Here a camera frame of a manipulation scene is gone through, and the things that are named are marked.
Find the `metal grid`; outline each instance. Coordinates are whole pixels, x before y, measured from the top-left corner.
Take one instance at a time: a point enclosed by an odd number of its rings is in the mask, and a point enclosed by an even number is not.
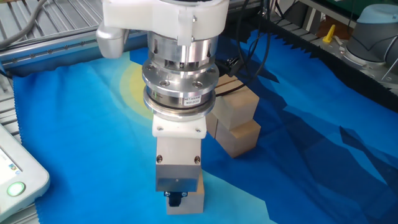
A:
[[[0,4],[0,40],[23,29],[37,0]],[[102,21],[100,0],[48,0],[39,12],[36,24],[21,41],[34,40],[74,30],[96,28]]]

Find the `wooden block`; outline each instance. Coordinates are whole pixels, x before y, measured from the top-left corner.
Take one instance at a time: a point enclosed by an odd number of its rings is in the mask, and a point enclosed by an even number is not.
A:
[[[205,186],[203,185],[203,174],[200,172],[198,180],[198,189],[196,192],[189,192],[188,196],[182,198],[179,207],[170,207],[169,198],[166,198],[168,215],[184,215],[203,213],[205,205]]]
[[[219,122],[216,140],[232,158],[235,158],[256,146],[260,129],[261,126],[254,120],[230,131]]]
[[[207,131],[213,138],[216,137],[217,122],[218,122],[218,120],[212,112],[210,112],[208,115],[206,115]]]
[[[229,77],[228,75],[223,75],[222,77],[220,77],[218,79],[218,83],[217,83],[216,88],[219,88],[220,86],[223,86],[225,84],[231,83],[231,82],[236,81],[236,80],[238,80],[238,78]]]
[[[216,93],[223,93],[240,85],[242,82],[236,80],[215,90]],[[212,113],[217,117],[219,123],[222,123],[228,130],[232,130],[253,119],[259,100],[260,98],[256,94],[244,86],[240,90],[217,97]]]

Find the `blue fabric surface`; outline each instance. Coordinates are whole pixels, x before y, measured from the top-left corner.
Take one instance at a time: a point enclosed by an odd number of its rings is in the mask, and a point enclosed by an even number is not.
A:
[[[218,48],[220,58],[236,54],[227,38]],[[265,48],[263,37],[255,61]],[[276,39],[268,72],[249,86],[260,96],[257,147],[231,159],[207,136],[205,212],[167,216],[150,115],[124,91],[139,70],[130,61],[146,58],[139,49],[15,78],[22,143],[52,178],[36,201],[41,223],[398,222],[398,115]],[[127,80],[132,95],[142,92]]]

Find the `black cable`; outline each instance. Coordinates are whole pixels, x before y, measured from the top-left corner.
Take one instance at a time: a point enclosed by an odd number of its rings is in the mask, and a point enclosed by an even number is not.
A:
[[[372,46],[370,48],[367,48],[360,40],[358,40],[355,36],[353,36],[353,34],[349,31],[349,25],[351,24],[351,21],[353,20],[353,15],[354,15],[354,10],[355,10],[355,0],[353,0],[353,4],[351,5],[351,15],[349,17],[349,21],[348,21],[348,25],[347,25],[347,33],[348,35],[351,36],[352,39],[354,39],[355,41],[357,41],[363,48],[365,48],[367,51],[371,51],[373,49],[374,46],[376,46],[378,43],[388,40],[388,39],[392,39],[395,37],[398,37],[398,35],[394,35],[392,37],[387,37],[381,40],[376,41],[374,44],[372,44]]]
[[[252,53],[248,52],[247,59],[244,59],[243,54],[242,54],[241,43],[239,41],[243,13],[244,13],[244,10],[246,9],[246,6],[248,5],[248,3],[249,3],[249,0],[245,0],[243,2],[242,9],[241,9],[241,12],[239,13],[238,21],[236,24],[236,45],[238,46],[239,60],[242,62],[242,64],[238,67],[237,72],[239,72],[240,69],[245,68],[246,73],[248,74],[249,77],[251,77],[250,71],[248,69],[248,62],[250,61],[250,59],[254,53],[254,50],[257,47],[257,42],[254,46],[253,52]],[[260,10],[261,10],[260,13],[262,13],[262,8],[263,8],[263,1],[260,2]],[[259,34],[260,34],[260,27],[261,27],[261,24],[259,24],[257,36],[259,36]]]
[[[275,1],[275,6],[276,6],[276,8],[278,9],[281,18],[282,18],[282,19],[285,19],[285,15],[284,15],[284,13],[282,12],[282,10],[280,9],[280,6],[279,6],[278,1]]]
[[[268,20],[268,22],[271,22],[270,8],[271,8],[271,6],[270,6],[270,1],[267,1],[267,20]],[[266,53],[265,53],[265,55],[264,55],[264,58],[262,59],[262,62],[261,62],[261,64],[260,64],[260,67],[258,68],[258,70],[256,71],[256,73],[254,74],[254,76],[253,76],[247,83],[243,83],[242,85],[240,85],[240,86],[238,86],[238,87],[236,87],[236,88],[233,88],[233,89],[231,89],[231,90],[225,91],[225,92],[223,92],[223,93],[219,93],[219,94],[216,95],[216,97],[217,97],[217,96],[225,96],[225,95],[227,95],[227,94],[229,94],[229,93],[232,93],[232,92],[234,92],[234,91],[236,91],[236,90],[240,90],[242,87],[244,87],[244,86],[250,84],[250,83],[251,83],[253,80],[255,80],[256,77],[260,74],[260,72],[262,71],[262,69],[263,69],[263,67],[264,67],[264,65],[265,65],[265,63],[266,63],[266,61],[267,61],[268,54],[269,54],[269,48],[270,48],[270,44],[271,44],[271,34],[269,33],[269,30],[268,30],[268,29],[266,29],[266,34],[267,34],[267,47],[266,47]]]

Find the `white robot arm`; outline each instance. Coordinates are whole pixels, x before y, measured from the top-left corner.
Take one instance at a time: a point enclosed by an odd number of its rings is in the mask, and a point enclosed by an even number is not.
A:
[[[103,0],[104,20],[96,35],[104,57],[121,56],[129,29],[148,31],[144,102],[154,114],[156,191],[164,192],[171,207],[197,191],[205,116],[214,107],[219,77],[215,53],[228,5],[229,0]]]

